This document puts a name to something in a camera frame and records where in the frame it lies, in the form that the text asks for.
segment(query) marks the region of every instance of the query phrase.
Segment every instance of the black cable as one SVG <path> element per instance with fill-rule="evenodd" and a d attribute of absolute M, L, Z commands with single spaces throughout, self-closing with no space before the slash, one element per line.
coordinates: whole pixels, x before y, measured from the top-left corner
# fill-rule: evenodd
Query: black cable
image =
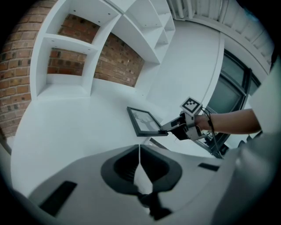
<path fill-rule="evenodd" d="M 204 107 L 201 107 L 201 110 L 202 110 L 202 111 L 206 114 L 206 116 L 208 117 L 208 119 L 209 119 L 209 120 L 208 120 L 208 124 L 210 125 L 210 127 L 211 127 L 211 129 L 212 129 L 212 135 L 213 135 L 213 139 L 214 139 L 215 146 L 216 146 L 216 152 L 218 152 L 218 153 L 220 154 L 220 156 L 223 158 L 223 156 L 222 156 L 221 153 L 220 153 L 218 144 L 217 144 L 217 142 L 216 142 L 215 129 L 214 129 L 214 126 L 213 126 L 213 123 L 212 123 L 212 120 L 211 120 L 211 113 L 210 113 L 210 111 L 209 111 L 208 109 L 206 109 L 206 108 L 203 109 L 203 108 L 204 108 Z"/>

